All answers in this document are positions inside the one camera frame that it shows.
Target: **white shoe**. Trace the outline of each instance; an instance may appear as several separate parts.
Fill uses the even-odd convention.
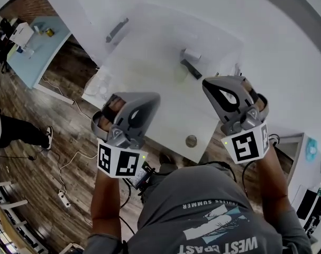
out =
[[[47,150],[50,150],[51,147],[52,147],[52,139],[53,139],[53,128],[52,126],[49,126],[46,130],[46,133],[45,133],[48,138],[49,138],[49,146],[46,148]]]

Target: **gray t-shirt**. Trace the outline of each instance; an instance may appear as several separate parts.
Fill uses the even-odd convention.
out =
[[[85,254],[95,253],[311,253],[296,212],[275,226],[253,212],[239,186],[211,166],[181,168],[168,175],[147,200],[138,232],[119,239],[92,235]]]

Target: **brick wall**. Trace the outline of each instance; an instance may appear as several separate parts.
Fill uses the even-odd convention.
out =
[[[10,0],[0,9],[0,16],[11,20],[18,17],[24,22],[32,22],[37,16],[56,16],[57,13],[48,0]]]

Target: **white cable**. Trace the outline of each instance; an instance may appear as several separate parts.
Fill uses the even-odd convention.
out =
[[[64,96],[63,92],[61,92],[61,90],[60,90],[59,87],[54,86],[54,85],[51,84],[49,81],[46,81],[43,77],[42,77],[42,79],[43,79],[44,82],[49,83],[51,86],[57,88],[57,89],[59,90],[60,94],[61,94],[62,96]],[[76,101],[75,99],[72,99],[72,98],[69,98],[69,97],[66,97],[66,98],[67,98],[67,99],[71,99],[72,101],[74,101],[74,102],[76,103],[76,105],[77,105],[80,113],[81,113],[83,116],[85,116],[87,119],[92,120],[88,115],[86,115],[85,113],[83,113],[83,112],[81,111],[81,109],[80,109],[80,107],[79,107],[79,105],[78,105],[78,103],[77,103],[77,101]]]
[[[68,166],[69,164],[71,164],[71,162],[74,160],[74,158],[76,157],[76,155],[77,155],[78,153],[79,153],[80,155],[86,157],[87,159],[94,159],[94,158],[97,157],[97,155],[98,155],[98,154],[96,154],[96,155],[94,155],[93,157],[90,157],[90,156],[87,156],[87,155],[81,153],[80,151],[77,151],[76,154],[72,157],[72,159],[71,159],[66,165],[64,165],[64,166],[62,166],[61,168],[59,168],[59,179],[60,179],[60,181],[61,181],[61,183],[63,184],[63,187],[64,187],[64,190],[60,190],[60,191],[64,192],[64,194],[67,194],[67,191],[66,191],[65,183],[64,183],[63,179],[61,178],[61,173],[60,173],[60,171],[61,171],[62,168],[64,168],[64,167]]]

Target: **power strip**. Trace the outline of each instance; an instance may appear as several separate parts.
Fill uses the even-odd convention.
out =
[[[70,203],[69,200],[66,198],[66,195],[64,194],[63,191],[59,191],[58,196],[59,196],[59,198],[61,199],[61,201],[63,202],[63,204],[64,204],[64,206],[65,206],[66,208],[71,207],[71,203]]]

